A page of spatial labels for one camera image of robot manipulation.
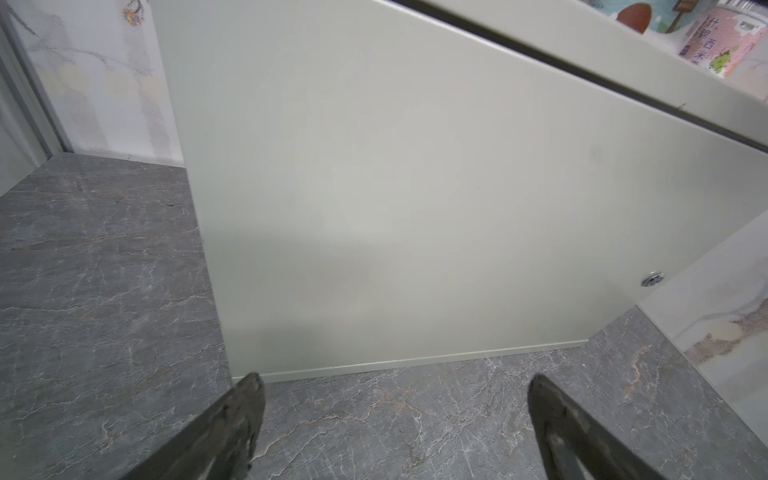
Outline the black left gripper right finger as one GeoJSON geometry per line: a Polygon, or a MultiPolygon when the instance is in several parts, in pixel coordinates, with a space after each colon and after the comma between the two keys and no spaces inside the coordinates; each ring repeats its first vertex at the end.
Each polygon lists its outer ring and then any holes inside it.
{"type": "Polygon", "coordinates": [[[527,405],[549,479],[660,479],[662,475],[543,374],[527,405]]]}

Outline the white lid can blue label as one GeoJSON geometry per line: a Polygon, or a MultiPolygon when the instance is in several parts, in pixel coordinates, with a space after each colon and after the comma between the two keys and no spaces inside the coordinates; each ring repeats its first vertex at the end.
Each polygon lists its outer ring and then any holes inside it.
{"type": "Polygon", "coordinates": [[[585,4],[640,34],[684,31],[714,1],[710,0],[585,0],[585,4]]]}

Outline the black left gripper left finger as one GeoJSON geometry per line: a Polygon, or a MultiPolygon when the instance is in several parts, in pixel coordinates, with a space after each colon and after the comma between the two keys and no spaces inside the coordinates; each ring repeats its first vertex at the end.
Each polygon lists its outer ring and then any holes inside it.
{"type": "Polygon", "coordinates": [[[266,406],[265,386],[243,377],[125,479],[245,479],[266,406]]]}

